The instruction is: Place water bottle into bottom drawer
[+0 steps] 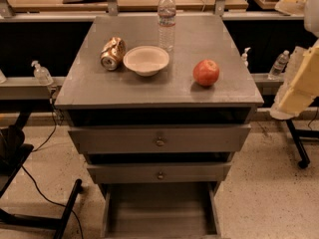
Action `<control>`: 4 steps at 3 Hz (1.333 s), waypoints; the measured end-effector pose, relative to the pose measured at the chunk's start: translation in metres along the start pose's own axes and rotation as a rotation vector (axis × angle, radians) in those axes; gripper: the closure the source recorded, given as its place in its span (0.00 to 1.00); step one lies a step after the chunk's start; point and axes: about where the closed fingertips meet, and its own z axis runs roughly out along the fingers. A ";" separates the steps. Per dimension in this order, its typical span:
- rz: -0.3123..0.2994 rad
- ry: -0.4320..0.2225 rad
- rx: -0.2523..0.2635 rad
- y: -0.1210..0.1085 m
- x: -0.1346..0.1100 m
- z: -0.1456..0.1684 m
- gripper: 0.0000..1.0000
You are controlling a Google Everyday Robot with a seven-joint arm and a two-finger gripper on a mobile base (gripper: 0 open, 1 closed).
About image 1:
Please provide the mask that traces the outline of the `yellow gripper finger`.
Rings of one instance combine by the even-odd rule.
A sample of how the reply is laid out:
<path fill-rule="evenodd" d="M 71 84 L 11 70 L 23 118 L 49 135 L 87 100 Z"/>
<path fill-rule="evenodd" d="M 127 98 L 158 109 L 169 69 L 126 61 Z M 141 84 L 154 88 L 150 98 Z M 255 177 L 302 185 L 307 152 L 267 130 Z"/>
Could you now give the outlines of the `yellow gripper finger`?
<path fill-rule="evenodd" d="M 306 0 L 279 0 L 275 10 L 285 15 L 303 16 Z"/>
<path fill-rule="evenodd" d="M 319 46 L 296 47 L 270 109 L 276 120 L 298 117 L 319 97 Z"/>

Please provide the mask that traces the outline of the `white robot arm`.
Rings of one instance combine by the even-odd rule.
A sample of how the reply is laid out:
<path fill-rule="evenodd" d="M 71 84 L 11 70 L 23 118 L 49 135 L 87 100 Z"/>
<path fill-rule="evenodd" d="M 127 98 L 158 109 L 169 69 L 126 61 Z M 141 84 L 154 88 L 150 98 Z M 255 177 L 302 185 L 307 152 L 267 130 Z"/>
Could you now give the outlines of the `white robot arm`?
<path fill-rule="evenodd" d="M 303 15 L 305 30 L 319 37 L 319 0 L 279 0 L 275 9 L 288 15 Z M 286 68 L 270 115 L 277 120 L 298 117 L 319 97 L 319 40 L 297 52 Z"/>

